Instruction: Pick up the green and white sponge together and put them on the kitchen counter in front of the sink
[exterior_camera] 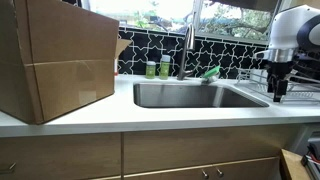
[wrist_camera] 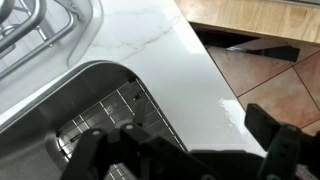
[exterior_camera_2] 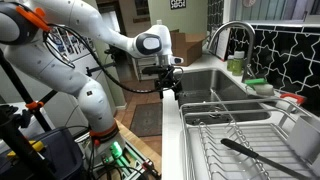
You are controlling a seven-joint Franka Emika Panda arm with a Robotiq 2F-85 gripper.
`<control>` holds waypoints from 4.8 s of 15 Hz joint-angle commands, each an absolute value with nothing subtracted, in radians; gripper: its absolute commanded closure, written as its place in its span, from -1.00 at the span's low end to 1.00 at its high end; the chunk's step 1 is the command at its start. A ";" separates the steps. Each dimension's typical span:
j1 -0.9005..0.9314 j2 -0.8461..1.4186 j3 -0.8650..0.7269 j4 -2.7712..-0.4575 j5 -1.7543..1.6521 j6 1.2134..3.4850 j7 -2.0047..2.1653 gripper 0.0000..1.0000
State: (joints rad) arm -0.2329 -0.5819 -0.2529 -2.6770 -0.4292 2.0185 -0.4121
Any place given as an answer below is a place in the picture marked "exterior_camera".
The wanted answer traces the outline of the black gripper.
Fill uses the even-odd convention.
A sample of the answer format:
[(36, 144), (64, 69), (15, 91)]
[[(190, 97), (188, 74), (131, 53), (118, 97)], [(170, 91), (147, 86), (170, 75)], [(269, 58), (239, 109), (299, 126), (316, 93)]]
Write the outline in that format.
[(293, 69), (293, 62), (276, 63), (269, 62), (267, 70), (268, 93), (274, 93), (273, 101), (280, 102), (283, 95), (287, 92), (288, 81), (286, 76)]

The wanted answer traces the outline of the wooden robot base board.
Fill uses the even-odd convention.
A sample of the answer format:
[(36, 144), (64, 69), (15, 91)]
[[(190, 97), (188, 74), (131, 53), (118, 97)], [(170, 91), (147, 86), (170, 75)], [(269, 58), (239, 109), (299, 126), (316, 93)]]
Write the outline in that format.
[(280, 153), (279, 171), (282, 180), (311, 180), (306, 168), (301, 164), (302, 157), (291, 151), (282, 149)]

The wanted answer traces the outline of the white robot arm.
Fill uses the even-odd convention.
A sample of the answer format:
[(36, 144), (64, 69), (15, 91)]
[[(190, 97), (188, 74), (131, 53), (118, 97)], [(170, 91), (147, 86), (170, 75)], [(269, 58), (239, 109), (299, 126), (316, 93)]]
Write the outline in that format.
[(268, 49), (254, 54), (268, 61), (267, 92), (280, 102), (287, 93), (286, 76), (293, 69), (298, 49), (320, 50), (320, 10), (298, 5), (280, 11), (273, 19)]

